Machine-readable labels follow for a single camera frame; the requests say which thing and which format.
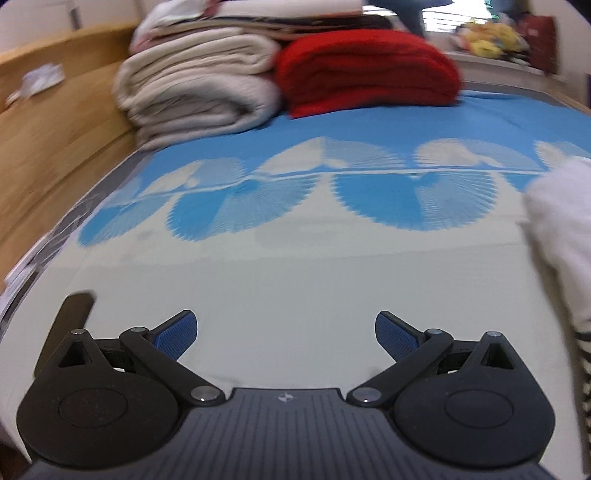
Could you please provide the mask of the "yellow plush toys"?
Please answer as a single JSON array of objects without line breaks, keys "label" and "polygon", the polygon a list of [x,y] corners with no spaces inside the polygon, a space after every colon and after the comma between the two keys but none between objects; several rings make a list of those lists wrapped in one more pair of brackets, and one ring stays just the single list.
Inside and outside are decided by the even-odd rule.
[{"label": "yellow plush toys", "polygon": [[527,41],[510,25],[488,21],[467,22],[456,29],[455,45],[470,54],[487,59],[502,59],[529,50]]}]

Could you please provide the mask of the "red folded blanket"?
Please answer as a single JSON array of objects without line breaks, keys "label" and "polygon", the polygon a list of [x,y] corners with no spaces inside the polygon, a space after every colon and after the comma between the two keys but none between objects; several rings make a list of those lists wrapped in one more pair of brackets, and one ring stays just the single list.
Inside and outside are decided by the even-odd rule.
[{"label": "red folded blanket", "polygon": [[447,55],[398,30],[297,39],[277,56],[274,80],[294,118],[376,105],[449,106],[462,87]]}]

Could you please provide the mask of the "blue patterned bed sheet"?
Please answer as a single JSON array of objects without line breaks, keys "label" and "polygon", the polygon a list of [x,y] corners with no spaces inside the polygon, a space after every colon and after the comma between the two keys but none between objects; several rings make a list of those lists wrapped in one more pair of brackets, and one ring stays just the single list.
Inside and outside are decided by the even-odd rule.
[{"label": "blue patterned bed sheet", "polygon": [[63,300],[89,290],[87,329],[113,337],[197,315],[183,363],[223,389],[349,390],[387,368],[388,310],[454,336],[506,334],[556,413],[545,465],[583,461],[573,365],[523,194],[590,151],[590,119],[510,95],[448,108],[291,119],[148,157],[68,237],[1,341],[1,425],[16,410]]}]

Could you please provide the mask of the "dark teal shark plush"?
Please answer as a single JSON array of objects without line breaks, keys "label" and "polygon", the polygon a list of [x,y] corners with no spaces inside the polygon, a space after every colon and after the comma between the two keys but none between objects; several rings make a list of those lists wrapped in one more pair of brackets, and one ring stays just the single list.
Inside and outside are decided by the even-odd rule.
[{"label": "dark teal shark plush", "polygon": [[423,11],[430,8],[446,7],[453,0],[374,0],[370,5],[390,10],[396,14],[406,29],[419,37],[425,37]]}]

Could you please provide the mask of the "dark red plush pillow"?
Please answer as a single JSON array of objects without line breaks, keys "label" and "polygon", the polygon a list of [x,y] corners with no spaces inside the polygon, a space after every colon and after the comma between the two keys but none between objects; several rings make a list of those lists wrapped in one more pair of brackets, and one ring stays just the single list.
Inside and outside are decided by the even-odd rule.
[{"label": "dark red plush pillow", "polygon": [[558,71],[557,30],[552,16],[527,14],[518,24],[518,31],[529,45],[529,63],[546,75]]}]

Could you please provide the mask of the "cream folded blanket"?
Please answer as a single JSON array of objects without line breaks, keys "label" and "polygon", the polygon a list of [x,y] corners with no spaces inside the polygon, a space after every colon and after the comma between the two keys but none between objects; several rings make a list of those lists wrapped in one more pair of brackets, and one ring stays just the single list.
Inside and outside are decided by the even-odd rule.
[{"label": "cream folded blanket", "polygon": [[281,106],[270,78],[280,44],[242,28],[208,29],[131,55],[113,81],[142,150],[259,127]]}]

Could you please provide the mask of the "black white striped hoodie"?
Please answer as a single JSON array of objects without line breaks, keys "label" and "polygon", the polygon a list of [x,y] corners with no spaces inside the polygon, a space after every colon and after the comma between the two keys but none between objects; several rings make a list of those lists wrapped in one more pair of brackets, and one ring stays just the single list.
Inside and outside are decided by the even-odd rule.
[{"label": "black white striped hoodie", "polygon": [[590,428],[590,159],[570,157],[524,194],[530,230],[556,271],[583,371],[582,409]]}]

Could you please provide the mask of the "black phone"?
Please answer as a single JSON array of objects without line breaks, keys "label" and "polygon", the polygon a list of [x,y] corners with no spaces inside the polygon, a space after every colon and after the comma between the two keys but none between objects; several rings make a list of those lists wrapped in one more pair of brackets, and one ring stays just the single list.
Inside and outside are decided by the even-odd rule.
[{"label": "black phone", "polygon": [[84,329],[95,303],[92,291],[78,291],[62,302],[37,359],[34,376],[37,376],[62,340],[72,331]]}]

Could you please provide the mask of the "white folded clothes stack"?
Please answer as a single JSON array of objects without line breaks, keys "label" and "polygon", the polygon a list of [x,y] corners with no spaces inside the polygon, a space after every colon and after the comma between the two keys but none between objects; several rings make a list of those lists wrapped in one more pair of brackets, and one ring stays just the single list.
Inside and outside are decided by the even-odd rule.
[{"label": "white folded clothes stack", "polygon": [[393,23],[386,16],[365,13],[362,1],[164,1],[135,29],[129,52],[229,27],[287,41],[331,31],[391,30]]}]

